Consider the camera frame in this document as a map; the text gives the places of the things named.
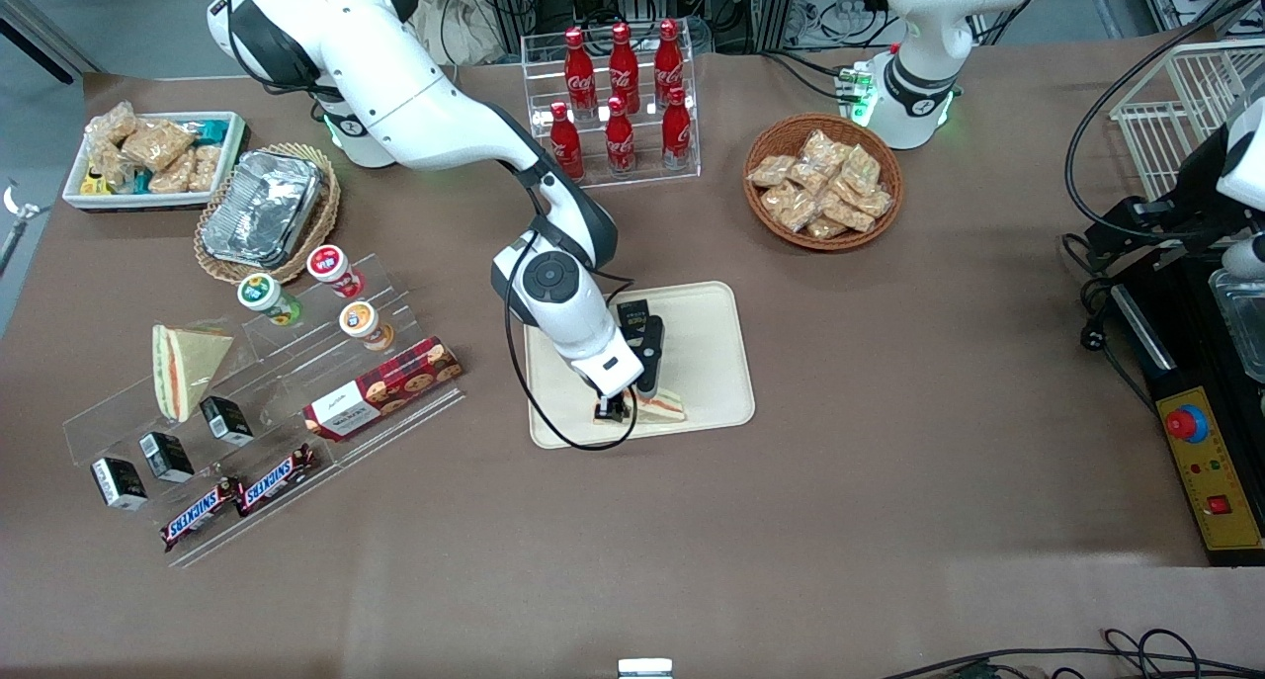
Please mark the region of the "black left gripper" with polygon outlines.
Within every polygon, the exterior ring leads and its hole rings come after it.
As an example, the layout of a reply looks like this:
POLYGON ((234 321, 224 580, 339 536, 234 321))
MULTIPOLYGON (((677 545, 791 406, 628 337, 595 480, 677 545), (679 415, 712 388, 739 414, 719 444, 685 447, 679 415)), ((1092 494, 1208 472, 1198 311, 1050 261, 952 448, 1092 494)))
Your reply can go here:
POLYGON ((1212 243, 1236 233, 1236 202, 1214 187, 1175 188, 1156 201, 1121 199, 1102 219, 1087 228, 1097 266, 1164 242, 1178 242, 1193 254, 1206 252, 1212 243))

